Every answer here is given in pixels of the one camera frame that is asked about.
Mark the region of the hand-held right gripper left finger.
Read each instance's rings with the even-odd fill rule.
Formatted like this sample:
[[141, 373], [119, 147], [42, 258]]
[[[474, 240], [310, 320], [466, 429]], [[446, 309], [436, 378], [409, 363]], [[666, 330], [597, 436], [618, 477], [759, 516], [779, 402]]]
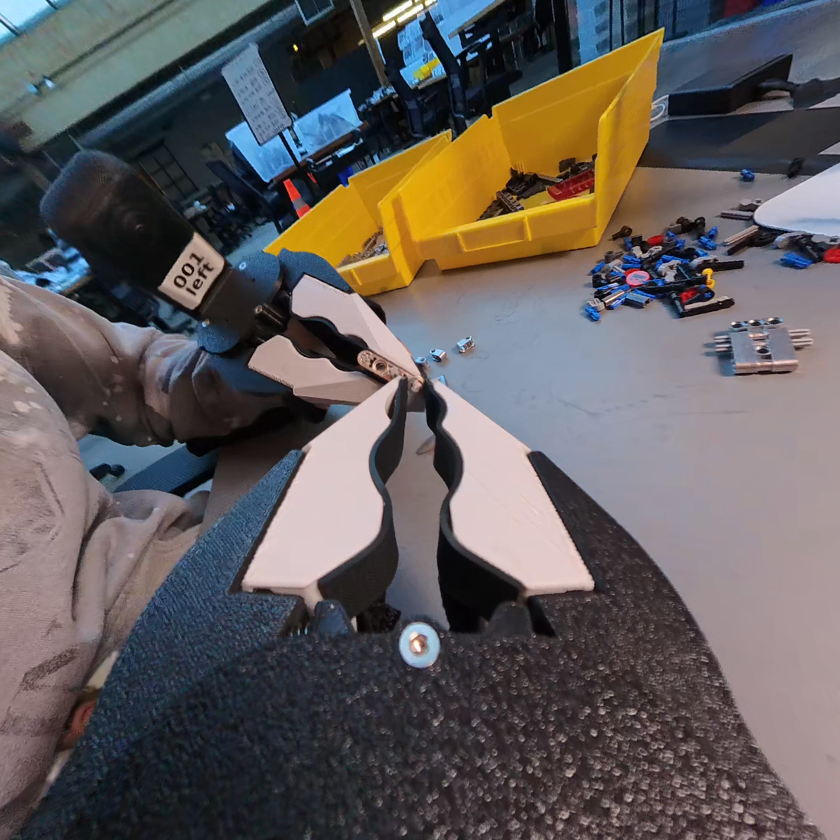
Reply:
[[368, 610], [398, 565], [386, 483], [403, 456], [407, 383], [393, 380], [301, 451], [245, 566], [244, 592], [296, 596], [310, 615], [325, 601]]

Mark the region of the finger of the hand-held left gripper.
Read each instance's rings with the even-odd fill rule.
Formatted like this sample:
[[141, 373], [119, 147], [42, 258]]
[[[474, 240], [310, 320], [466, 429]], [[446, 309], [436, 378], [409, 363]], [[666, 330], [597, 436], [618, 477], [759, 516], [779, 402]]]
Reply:
[[357, 355], [368, 349], [408, 370], [417, 370], [403, 342], [371, 304], [352, 290], [303, 274], [290, 293], [290, 315], [329, 349], [336, 361], [359, 372]]
[[303, 353], [286, 337], [273, 337], [251, 354], [248, 369], [289, 388], [318, 407], [357, 406], [381, 389], [394, 398], [397, 385], [386, 385], [359, 371], [341, 370], [332, 359]]

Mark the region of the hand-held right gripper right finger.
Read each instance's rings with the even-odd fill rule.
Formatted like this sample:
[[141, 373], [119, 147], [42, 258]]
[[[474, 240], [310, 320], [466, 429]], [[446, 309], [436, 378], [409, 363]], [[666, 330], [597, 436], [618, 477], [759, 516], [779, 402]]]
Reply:
[[500, 606], [591, 593], [592, 572], [550, 490], [560, 472], [440, 381], [424, 387], [439, 512], [437, 576], [449, 621], [489, 621]]

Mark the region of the small grey beam assembly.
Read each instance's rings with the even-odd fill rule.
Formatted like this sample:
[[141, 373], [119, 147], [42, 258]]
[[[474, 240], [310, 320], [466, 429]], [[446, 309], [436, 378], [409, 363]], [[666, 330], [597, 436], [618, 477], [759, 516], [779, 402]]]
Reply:
[[362, 372], [372, 375], [381, 382], [405, 379], [410, 393], [420, 393], [423, 390], [424, 378], [418, 370], [408, 370], [370, 349], [358, 353], [357, 364]]
[[799, 352], [812, 345], [809, 329], [791, 329], [776, 317], [732, 322], [713, 340], [732, 375], [793, 373], [800, 365]]

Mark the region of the yellow bin with grey parts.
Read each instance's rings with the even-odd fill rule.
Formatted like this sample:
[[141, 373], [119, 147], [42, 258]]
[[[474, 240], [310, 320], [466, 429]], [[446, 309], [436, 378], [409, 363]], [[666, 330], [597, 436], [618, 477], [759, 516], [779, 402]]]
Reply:
[[424, 260], [410, 234], [400, 196], [410, 174], [452, 140], [449, 130], [353, 175], [265, 251], [307, 251], [326, 259], [361, 295], [402, 289]]

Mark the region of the grey desk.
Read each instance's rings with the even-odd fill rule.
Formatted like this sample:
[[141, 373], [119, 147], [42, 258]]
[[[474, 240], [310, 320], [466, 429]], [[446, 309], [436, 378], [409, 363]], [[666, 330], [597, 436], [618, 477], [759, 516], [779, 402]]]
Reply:
[[[719, 278], [730, 311], [661, 301], [588, 322], [589, 271], [625, 225], [659, 233], [796, 181], [636, 169], [597, 246], [441, 271], [380, 295], [434, 375], [562, 468], [666, 573], [718, 657], [761, 749], [838, 838], [838, 265], [751, 248]], [[735, 321], [781, 318], [813, 345], [789, 374], [733, 375], [713, 349]], [[458, 340], [476, 347], [459, 354]]]

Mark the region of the black dimpled pad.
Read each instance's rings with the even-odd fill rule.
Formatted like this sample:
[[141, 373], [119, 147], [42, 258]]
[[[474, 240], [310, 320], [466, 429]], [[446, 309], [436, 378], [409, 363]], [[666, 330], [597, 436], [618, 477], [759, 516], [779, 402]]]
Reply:
[[300, 421], [319, 424], [326, 417], [327, 411], [327, 408], [297, 400], [289, 405], [272, 408], [252, 423], [237, 427], [226, 434], [193, 437], [185, 442], [185, 447], [194, 456], [208, 455], [216, 449], [275, 432]]

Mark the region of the white paper sign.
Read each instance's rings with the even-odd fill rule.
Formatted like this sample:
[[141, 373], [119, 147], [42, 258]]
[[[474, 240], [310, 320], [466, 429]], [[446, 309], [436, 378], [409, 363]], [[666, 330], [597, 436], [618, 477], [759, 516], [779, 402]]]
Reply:
[[259, 53], [249, 44], [222, 68], [222, 76], [258, 145], [281, 136], [292, 119]]

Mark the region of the computer monitor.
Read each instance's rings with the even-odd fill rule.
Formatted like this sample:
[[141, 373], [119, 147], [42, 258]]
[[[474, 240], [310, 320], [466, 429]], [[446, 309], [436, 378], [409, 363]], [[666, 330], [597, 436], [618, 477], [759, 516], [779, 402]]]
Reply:
[[306, 156], [312, 157], [342, 137], [352, 135], [362, 120], [349, 88], [295, 119], [292, 129]]

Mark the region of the pile of black building parts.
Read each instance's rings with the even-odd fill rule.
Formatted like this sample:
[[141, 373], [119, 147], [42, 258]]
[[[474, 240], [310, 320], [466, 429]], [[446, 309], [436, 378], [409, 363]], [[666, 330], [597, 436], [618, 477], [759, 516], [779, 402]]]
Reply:
[[496, 192], [496, 196], [483, 213], [478, 216], [478, 220], [485, 221], [558, 203], [548, 195], [547, 188], [571, 175], [577, 175], [590, 169], [595, 171], [595, 161], [596, 154], [593, 154], [590, 159], [582, 161], [574, 157], [562, 159], [558, 163], [558, 170], [553, 175], [511, 168], [506, 185]]

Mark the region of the pile of small coloured pieces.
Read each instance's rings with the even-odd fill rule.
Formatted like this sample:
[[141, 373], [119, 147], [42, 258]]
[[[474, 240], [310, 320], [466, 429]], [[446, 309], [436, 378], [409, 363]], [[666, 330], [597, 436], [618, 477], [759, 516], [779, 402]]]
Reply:
[[734, 297], [719, 288], [718, 277], [745, 267], [742, 252], [774, 249], [782, 267], [804, 270], [838, 264], [837, 234], [792, 231], [758, 224], [760, 200], [741, 201], [719, 214], [742, 228], [723, 237], [719, 226], [702, 217], [678, 217], [662, 233], [649, 237], [621, 227], [612, 237], [615, 248], [590, 270], [591, 295], [581, 305], [588, 322], [599, 322], [619, 308], [644, 310], [663, 302], [679, 319], [726, 311]]

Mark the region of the yellow bin with black parts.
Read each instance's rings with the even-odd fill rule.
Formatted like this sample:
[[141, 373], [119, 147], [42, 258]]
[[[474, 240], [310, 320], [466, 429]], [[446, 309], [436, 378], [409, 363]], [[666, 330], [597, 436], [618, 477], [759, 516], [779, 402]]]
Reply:
[[[597, 245], [650, 133], [661, 28], [501, 102], [397, 187], [397, 219], [441, 270]], [[512, 170], [556, 176], [594, 164], [594, 185], [562, 201], [480, 220]]]

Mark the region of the black flat mat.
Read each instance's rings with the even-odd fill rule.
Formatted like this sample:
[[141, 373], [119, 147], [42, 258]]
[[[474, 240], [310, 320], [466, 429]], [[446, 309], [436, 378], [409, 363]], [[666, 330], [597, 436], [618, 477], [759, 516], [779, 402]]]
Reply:
[[815, 175], [839, 162], [839, 108], [668, 119], [654, 126], [638, 165], [648, 168]]

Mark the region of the black power adapter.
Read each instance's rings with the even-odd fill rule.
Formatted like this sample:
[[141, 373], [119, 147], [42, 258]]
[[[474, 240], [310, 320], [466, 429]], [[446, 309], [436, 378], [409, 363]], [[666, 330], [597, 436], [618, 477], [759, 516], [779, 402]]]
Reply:
[[722, 116], [776, 93], [784, 94], [794, 110], [801, 110], [838, 95], [838, 77], [793, 81], [792, 63], [792, 54], [782, 54], [710, 70], [669, 93], [667, 114], [672, 118]]

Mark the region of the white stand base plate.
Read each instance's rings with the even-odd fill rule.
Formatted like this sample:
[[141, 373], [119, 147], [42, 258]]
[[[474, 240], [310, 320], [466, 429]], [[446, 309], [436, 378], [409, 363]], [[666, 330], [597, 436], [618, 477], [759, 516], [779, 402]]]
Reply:
[[763, 228], [839, 236], [839, 164], [762, 203], [753, 222]]

